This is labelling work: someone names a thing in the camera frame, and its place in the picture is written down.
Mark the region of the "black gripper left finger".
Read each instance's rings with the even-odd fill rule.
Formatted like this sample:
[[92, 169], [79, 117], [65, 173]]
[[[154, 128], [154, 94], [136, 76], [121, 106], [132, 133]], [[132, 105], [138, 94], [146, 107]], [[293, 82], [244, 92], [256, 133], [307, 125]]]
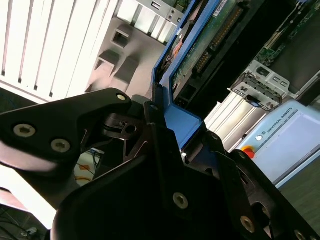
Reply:
[[107, 174], [74, 188], [80, 155], [114, 140], [124, 144], [122, 159], [107, 173], [155, 150], [180, 155], [162, 106], [107, 88], [1, 114], [0, 185], [38, 219], [54, 222], [68, 196]]

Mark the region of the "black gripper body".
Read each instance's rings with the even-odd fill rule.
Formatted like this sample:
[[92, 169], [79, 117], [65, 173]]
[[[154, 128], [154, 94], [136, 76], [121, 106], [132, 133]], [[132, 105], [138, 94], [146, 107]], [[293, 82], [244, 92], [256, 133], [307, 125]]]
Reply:
[[53, 240], [239, 239], [223, 175], [183, 164], [177, 150], [139, 156], [76, 190], [57, 211]]

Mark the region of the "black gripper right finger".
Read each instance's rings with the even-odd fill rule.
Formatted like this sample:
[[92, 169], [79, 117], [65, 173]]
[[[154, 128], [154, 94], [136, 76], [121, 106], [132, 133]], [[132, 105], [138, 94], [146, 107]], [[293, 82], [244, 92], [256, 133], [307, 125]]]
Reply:
[[318, 240], [320, 236], [242, 150], [228, 153], [213, 132], [200, 137], [200, 164], [218, 177], [236, 227], [247, 240]]

